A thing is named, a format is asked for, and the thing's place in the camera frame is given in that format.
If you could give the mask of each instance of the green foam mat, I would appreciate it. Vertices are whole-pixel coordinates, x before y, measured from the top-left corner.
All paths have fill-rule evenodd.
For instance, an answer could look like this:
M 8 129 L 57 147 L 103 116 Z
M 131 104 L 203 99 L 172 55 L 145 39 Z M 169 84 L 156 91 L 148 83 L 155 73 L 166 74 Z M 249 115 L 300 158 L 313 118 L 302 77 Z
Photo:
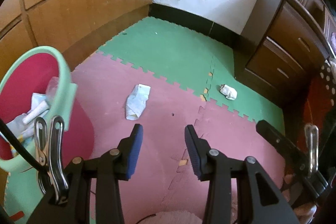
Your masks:
M 7 180 L 4 208 L 9 216 L 23 211 L 25 216 L 15 223 L 24 224 L 42 198 L 36 170 L 32 168 L 23 173 L 12 173 Z
M 230 47 L 203 34 L 164 20 L 147 17 L 127 28 L 99 47 L 111 54 L 113 60 L 134 64 L 144 71 L 154 72 L 154 77 L 164 76 L 167 82 L 177 82 L 180 88 L 194 90 L 207 100 L 217 100 L 230 111 L 237 110 L 259 121 L 264 119 L 284 133 L 282 110 L 252 89 L 234 79 L 233 51 Z M 218 87 L 227 84 L 238 92 L 237 99 L 227 100 Z

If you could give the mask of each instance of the silver clamp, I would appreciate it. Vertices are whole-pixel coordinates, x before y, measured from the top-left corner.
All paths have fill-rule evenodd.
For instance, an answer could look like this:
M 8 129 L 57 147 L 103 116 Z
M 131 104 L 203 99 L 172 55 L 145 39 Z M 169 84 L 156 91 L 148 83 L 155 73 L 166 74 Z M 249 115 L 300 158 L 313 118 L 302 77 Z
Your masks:
M 319 129 L 317 126 L 307 123 L 304 126 L 304 135 L 306 138 L 306 145 L 308 148 L 308 177 L 316 173 L 319 167 Z
M 64 133 L 64 120 L 60 116 L 51 119 L 50 131 L 48 134 L 47 124 L 41 117 L 34 122 L 36 160 L 44 166 L 48 177 L 37 174 L 39 187 L 43 194 L 46 189 L 53 185 L 55 189 L 56 204 L 67 201 L 69 184 L 64 175 L 61 146 Z

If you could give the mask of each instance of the trash bin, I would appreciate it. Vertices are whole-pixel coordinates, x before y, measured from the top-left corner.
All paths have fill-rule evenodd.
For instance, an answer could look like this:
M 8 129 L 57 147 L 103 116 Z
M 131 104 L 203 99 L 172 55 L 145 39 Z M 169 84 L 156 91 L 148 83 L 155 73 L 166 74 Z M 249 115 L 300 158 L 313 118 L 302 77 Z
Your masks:
M 62 144 L 63 166 L 74 157 L 87 160 L 94 143 L 92 123 L 75 98 L 77 85 L 71 83 L 70 69 L 62 54 L 53 47 L 35 47 L 23 54 L 11 66 L 0 83 L 0 117 L 8 123 L 30 109 L 32 93 L 45 94 L 52 77 L 58 77 L 58 88 L 44 116 L 48 127 L 54 115 L 64 119 Z M 35 144 L 26 148 L 35 157 Z M 0 138 L 0 168 L 8 172 L 22 172 L 30 165 L 21 155 L 12 157 L 9 144 Z

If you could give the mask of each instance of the pink foam mat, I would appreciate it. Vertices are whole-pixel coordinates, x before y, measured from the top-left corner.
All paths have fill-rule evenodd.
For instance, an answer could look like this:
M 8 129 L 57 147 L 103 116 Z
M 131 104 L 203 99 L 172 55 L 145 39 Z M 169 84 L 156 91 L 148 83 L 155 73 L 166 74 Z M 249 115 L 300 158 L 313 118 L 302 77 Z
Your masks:
M 94 150 L 98 157 L 130 135 L 135 123 L 144 128 L 143 143 L 135 174 L 120 182 L 126 224 L 161 211 L 187 210 L 202 218 L 208 183 L 199 182 L 188 161 L 184 127 L 195 126 L 199 136 L 211 147 L 229 157 L 244 159 L 254 155 L 278 186 L 284 160 L 256 133 L 255 123 L 229 112 L 215 101 L 202 102 L 192 90 L 168 84 L 152 72 L 124 65 L 120 59 L 95 53 L 72 72 L 78 84 L 77 98 L 90 117 L 94 131 Z M 125 119 L 125 101 L 136 84 L 151 86 L 147 106 L 137 121 Z M 95 192 L 95 182 L 91 190 Z M 91 195 L 91 216 L 95 214 L 95 195 Z

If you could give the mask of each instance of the drawer handle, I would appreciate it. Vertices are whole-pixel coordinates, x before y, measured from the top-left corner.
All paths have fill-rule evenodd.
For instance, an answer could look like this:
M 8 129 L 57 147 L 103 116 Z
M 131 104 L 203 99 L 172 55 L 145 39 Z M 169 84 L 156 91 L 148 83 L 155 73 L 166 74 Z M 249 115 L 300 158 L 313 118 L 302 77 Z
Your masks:
M 309 48 L 307 42 L 303 38 L 301 38 L 301 37 L 299 37 L 298 40 L 307 49 L 307 51 L 310 52 L 310 48 Z
M 285 75 L 289 79 L 288 75 L 283 70 L 277 68 L 277 71 L 280 72 L 281 74 Z

